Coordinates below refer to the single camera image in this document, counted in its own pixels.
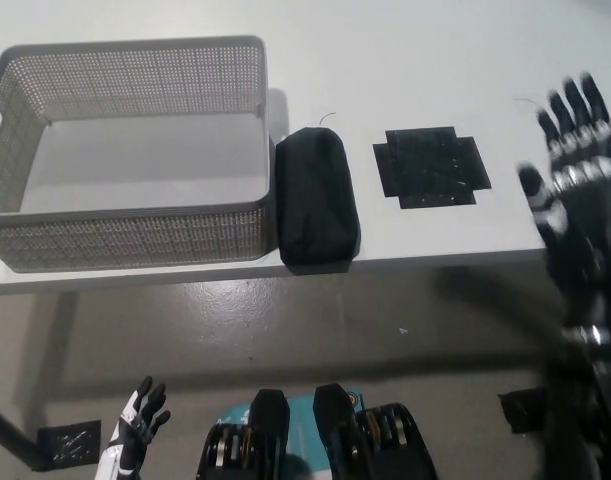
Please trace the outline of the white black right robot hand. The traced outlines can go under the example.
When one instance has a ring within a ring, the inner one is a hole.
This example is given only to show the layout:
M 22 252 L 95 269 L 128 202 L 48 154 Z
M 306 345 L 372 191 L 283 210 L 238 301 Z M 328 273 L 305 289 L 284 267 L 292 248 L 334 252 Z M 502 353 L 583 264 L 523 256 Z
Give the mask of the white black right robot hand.
M 588 72 L 566 78 L 548 100 L 537 120 L 550 177 L 525 163 L 520 184 L 567 324 L 611 328 L 611 117 Z

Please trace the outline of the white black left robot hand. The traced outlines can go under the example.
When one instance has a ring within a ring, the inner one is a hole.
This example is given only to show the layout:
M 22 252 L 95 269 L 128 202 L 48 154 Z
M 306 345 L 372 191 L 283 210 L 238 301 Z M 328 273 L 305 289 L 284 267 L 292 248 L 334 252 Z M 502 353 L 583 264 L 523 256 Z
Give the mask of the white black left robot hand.
M 95 480 L 138 480 L 148 446 L 171 417 L 163 411 L 166 385 L 147 376 L 133 391 L 101 453 Z

